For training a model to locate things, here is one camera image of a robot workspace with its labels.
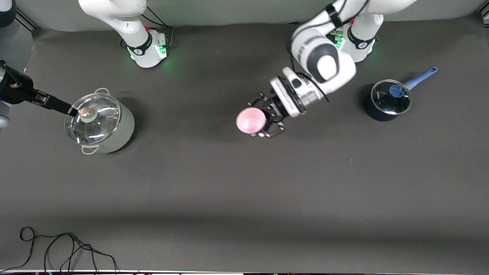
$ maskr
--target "pink round object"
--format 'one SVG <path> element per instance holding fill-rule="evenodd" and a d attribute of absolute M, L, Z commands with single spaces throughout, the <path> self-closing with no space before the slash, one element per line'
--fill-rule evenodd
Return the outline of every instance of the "pink round object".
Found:
<path fill-rule="evenodd" d="M 265 127 L 267 118 L 262 110 L 258 108 L 246 108 L 236 118 L 236 126 L 246 134 L 258 133 Z"/>

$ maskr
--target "tabletop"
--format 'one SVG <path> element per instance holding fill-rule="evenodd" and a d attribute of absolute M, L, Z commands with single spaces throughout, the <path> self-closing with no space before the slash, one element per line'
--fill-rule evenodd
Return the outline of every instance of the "tabletop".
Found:
<path fill-rule="evenodd" d="M 67 102 L 105 87 L 131 142 L 85 156 L 64 116 L 14 106 L 0 135 L 0 268 L 25 261 L 23 226 L 75 233 L 125 270 L 450 273 L 489 270 L 489 55 L 480 15 L 386 22 L 355 78 L 273 139 L 236 115 L 290 59 L 294 25 L 181 27 L 139 68 L 114 31 L 33 33 L 26 74 Z M 378 122 L 366 87 L 439 71 L 409 112 Z M 39 240 L 26 269 L 41 269 Z M 71 244 L 50 251 L 59 267 Z M 99 268 L 111 262 L 97 258 Z M 92 269 L 88 253 L 76 269 Z"/>

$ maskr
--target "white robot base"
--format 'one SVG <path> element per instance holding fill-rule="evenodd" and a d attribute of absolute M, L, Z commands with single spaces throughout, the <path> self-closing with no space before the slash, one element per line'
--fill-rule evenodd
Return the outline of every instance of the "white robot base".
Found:
<path fill-rule="evenodd" d="M 168 48 L 166 45 L 166 36 L 164 33 L 159 33 L 155 30 L 149 30 L 152 42 L 149 48 L 139 54 L 138 49 L 134 52 L 127 48 L 131 54 L 131 58 L 142 68 L 151 68 L 158 65 L 161 60 L 167 57 Z"/>

